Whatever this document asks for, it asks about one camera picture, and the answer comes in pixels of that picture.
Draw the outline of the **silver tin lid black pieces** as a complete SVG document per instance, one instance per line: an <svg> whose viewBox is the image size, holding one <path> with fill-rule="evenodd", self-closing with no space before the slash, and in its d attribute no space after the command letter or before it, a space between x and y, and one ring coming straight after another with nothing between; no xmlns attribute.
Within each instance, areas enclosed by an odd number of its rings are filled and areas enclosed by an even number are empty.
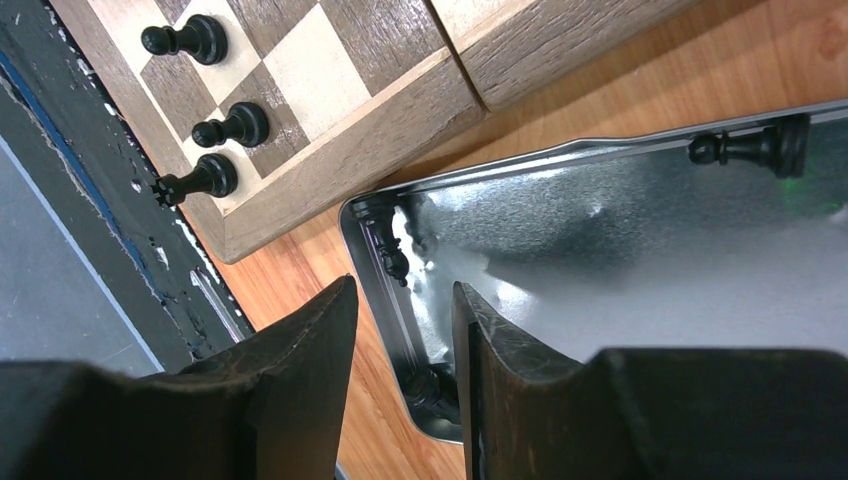
<svg viewBox="0 0 848 480"><path fill-rule="evenodd" d="M847 350L847 103L807 105L804 174L695 165L700 135L759 132L778 110L630 138L583 138L347 200L339 229L407 415L406 373L447 363L457 282L562 354L605 347ZM351 205L396 202L408 285L383 270Z"/></svg>

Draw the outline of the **wooden chess board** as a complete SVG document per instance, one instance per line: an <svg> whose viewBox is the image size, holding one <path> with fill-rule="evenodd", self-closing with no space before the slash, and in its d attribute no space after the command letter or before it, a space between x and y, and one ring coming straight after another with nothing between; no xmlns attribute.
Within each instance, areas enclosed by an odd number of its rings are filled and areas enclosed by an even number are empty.
<svg viewBox="0 0 848 480"><path fill-rule="evenodd" d="M238 187L190 197L207 246L233 264L489 113L685 8L682 1L56 1L53 7L154 163L227 156ZM155 56L149 26L195 14L226 58ZM270 135L203 148L195 124L259 105Z"/></svg>

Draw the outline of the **black pawn in lid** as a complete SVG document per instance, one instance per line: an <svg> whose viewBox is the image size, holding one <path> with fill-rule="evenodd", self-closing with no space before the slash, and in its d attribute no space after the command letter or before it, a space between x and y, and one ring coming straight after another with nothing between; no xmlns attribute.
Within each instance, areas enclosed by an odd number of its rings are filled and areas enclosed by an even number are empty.
<svg viewBox="0 0 848 480"><path fill-rule="evenodd" d="M747 162L771 171L777 179L800 178L804 174L811 115L778 118L759 132L731 137L727 131L694 138L687 147L695 165Z"/></svg>

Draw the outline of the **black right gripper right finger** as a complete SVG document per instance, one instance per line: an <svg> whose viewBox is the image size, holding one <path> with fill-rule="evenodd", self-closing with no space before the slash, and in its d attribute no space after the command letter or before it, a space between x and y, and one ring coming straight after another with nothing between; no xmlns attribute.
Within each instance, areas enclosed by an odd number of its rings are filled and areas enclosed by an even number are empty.
<svg viewBox="0 0 848 480"><path fill-rule="evenodd" d="M554 350L455 283L471 479L843 479L847 360L823 350Z"/></svg>

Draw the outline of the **black chess piece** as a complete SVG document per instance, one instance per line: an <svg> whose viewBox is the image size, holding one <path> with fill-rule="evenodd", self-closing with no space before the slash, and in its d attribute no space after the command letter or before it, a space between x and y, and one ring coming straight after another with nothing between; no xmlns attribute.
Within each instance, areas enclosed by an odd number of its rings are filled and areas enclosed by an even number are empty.
<svg viewBox="0 0 848 480"><path fill-rule="evenodd" d="M173 207L192 194L224 198L238 187L238 173L231 160L223 154L202 155L193 170L177 177L167 174L157 177L150 190L160 206Z"/></svg>
<svg viewBox="0 0 848 480"><path fill-rule="evenodd" d="M457 383L447 363L430 364L406 373L400 387L408 406L460 424Z"/></svg>

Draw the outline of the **black piece in lid corner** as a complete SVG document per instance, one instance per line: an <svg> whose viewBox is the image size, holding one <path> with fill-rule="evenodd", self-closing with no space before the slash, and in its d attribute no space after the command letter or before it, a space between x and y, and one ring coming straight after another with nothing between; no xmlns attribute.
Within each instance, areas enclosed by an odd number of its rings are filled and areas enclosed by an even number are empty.
<svg viewBox="0 0 848 480"><path fill-rule="evenodd" d="M365 228L373 241L385 273L401 287L406 287L410 264L401 251L400 240L393 232L395 206L394 200L372 196L354 202L351 211L354 219Z"/></svg>

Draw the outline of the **black pawn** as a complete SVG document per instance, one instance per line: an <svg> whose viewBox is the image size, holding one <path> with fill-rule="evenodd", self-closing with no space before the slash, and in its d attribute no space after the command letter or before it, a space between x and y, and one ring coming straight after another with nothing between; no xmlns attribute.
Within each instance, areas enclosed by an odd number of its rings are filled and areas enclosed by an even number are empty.
<svg viewBox="0 0 848 480"><path fill-rule="evenodd" d="M695 165L747 162L771 171L777 179L800 178L804 174L811 115L778 118L759 132L731 137L727 131L694 138L687 147Z"/></svg>
<svg viewBox="0 0 848 480"><path fill-rule="evenodd" d="M253 148L270 135L270 124L264 110L252 102L233 104L223 120L211 119L194 125L191 139L200 147L211 148L234 141Z"/></svg>
<svg viewBox="0 0 848 480"><path fill-rule="evenodd" d="M228 38L223 25L212 16L195 14L175 30L171 26L149 26L140 36L142 46L152 55L187 53L201 65L215 65L226 58Z"/></svg>

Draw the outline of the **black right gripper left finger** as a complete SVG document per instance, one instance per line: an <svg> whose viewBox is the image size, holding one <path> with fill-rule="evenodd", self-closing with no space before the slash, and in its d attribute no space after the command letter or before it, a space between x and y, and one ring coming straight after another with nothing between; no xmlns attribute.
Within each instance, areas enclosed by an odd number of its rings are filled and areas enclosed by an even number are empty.
<svg viewBox="0 0 848 480"><path fill-rule="evenodd" d="M133 478L332 478L357 324L341 276L233 347L144 378Z"/></svg>

